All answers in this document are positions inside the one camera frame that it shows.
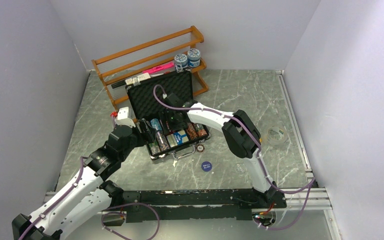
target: back wall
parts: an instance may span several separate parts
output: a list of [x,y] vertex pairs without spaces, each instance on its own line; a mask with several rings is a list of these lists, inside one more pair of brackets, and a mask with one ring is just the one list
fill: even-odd
[[88,69],[105,57],[195,25],[209,69],[286,67],[320,0],[51,0]]

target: pink object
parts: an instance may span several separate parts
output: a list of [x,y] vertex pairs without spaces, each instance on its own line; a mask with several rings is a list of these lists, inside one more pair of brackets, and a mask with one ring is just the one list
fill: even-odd
[[145,71],[143,71],[142,73],[145,74],[145,73],[148,73],[148,74],[155,74],[157,72],[161,72],[161,71],[165,71],[165,70],[168,70],[168,69],[172,69],[175,67],[175,64],[174,62],[169,62],[169,63],[166,63],[166,64],[162,64],[162,65],[159,65],[159,66],[155,66],[153,68],[150,68],[150,69],[147,69]]

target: robotic arm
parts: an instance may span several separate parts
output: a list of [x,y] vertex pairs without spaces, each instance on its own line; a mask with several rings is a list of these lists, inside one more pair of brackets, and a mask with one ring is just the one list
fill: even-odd
[[[174,99],[175,106],[178,98],[168,96],[168,100],[170,99],[171,103]],[[257,145],[239,124],[224,117],[239,119],[242,126],[246,126],[255,139],[259,139],[260,133],[248,115],[242,110],[235,113],[221,112],[221,115],[203,111],[204,108],[211,108],[196,101],[182,106],[191,109],[181,111],[191,122],[207,125],[224,134],[231,152],[243,159],[252,179],[253,189],[260,196],[259,200],[272,203],[276,190],[266,180],[259,166]],[[124,204],[123,190],[107,179],[121,167],[134,148],[147,143],[147,137],[136,126],[116,125],[105,144],[82,160],[79,172],[54,197],[29,216],[20,214],[12,221],[14,240],[64,240],[99,211]],[[273,181],[270,176],[267,178],[270,182]]]

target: metal handle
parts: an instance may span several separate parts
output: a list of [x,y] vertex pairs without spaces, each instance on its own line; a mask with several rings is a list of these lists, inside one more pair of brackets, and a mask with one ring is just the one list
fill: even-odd
[[176,157],[176,152],[174,151],[174,152],[171,153],[171,155],[173,155],[173,158],[174,158],[174,159],[179,160],[179,159],[181,159],[181,158],[187,157],[187,156],[189,156],[189,155],[195,153],[196,150],[197,150],[197,149],[195,148],[195,144],[194,144],[194,145],[192,145],[192,151],[191,151],[191,152],[187,152],[187,153],[185,153],[185,154],[182,154],[182,155]]

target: black foam lining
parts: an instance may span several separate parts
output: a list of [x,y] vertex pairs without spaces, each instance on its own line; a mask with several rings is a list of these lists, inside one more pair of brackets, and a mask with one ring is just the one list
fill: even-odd
[[[126,91],[137,119],[151,120],[159,118],[158,112],[165,109],[154,98],[154,86],[160,84],[168,94],[176,94],[186,102],[194,97],[192,90],[192,74],[190,71],[170,72],[161,76],[152,77],[140,82],[140,85],[127,85]],[[156,95],[163,99],[163,91],[158,88]]]

